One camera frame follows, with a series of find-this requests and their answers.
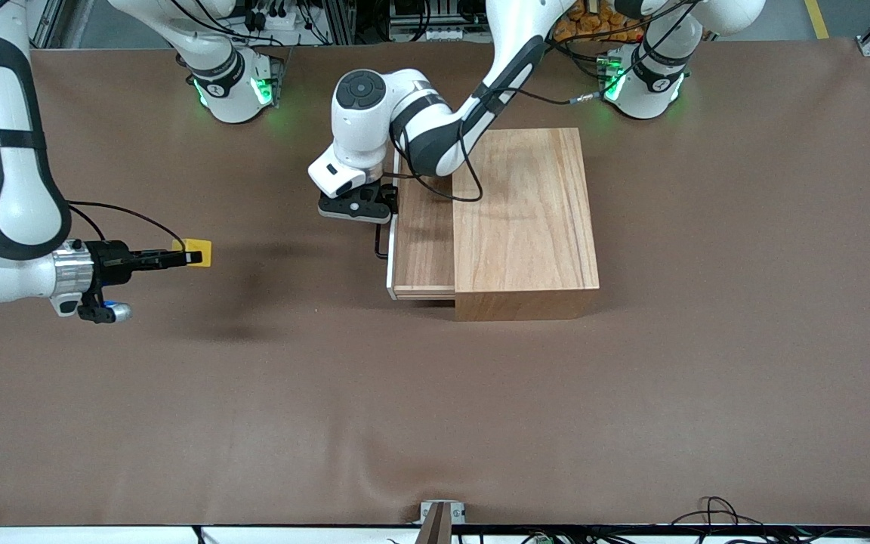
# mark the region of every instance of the brown tabletop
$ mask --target brown tabletop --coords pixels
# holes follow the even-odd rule
[[[430,498],[480,523],[665,522],[712,493],[870,524],[870,58],[704,44],[649,122],[518,97],[499,128],[580,128],[600,303],[453,323],[387,298],[373,229],[319,217],[305,169],[343,73],[416,66],[457,106],[490,58],[299,49],[280,110],[224,126],[172,52],[36,51],[66,197],[211,239],[214,266],[108,289],[122,325],[0,306],[0,524],[391,523]],[[554,54],[527,88],[593,83]]]

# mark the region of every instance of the wooden block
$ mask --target wooden block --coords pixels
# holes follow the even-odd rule
[[[452,203],[459,320],[579,317],[600,288],[577,128],[488,131],[479,202]],[[476,196],[468,168],[455,193]]]
[[[452,179],[426,179],[444,193]],[[393,279],[398,300],[455,298],[452,201],[433,195],[417,181],[398,180],[398,219],[393,229]]]

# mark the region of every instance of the yellow object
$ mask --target yellow object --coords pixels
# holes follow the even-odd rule
[[[213,242],[210,240],[197,240],[197,238],[184,238],[184,244],[187,244],[187,251],[201,252],[203,254],[203,262],[190,263],[187,266],[197,266],[200,268],[210,268],[210,254],[214,248]],[[173,240],[172,251],[180,251],[180,242]]]
[[[811,26],[814,27],[814,35],[818,40],[828,40],[828,27],[825,26],[825,18],[821,15],[821,7],[818,0],[804,0],[807,14],[811,17]]]

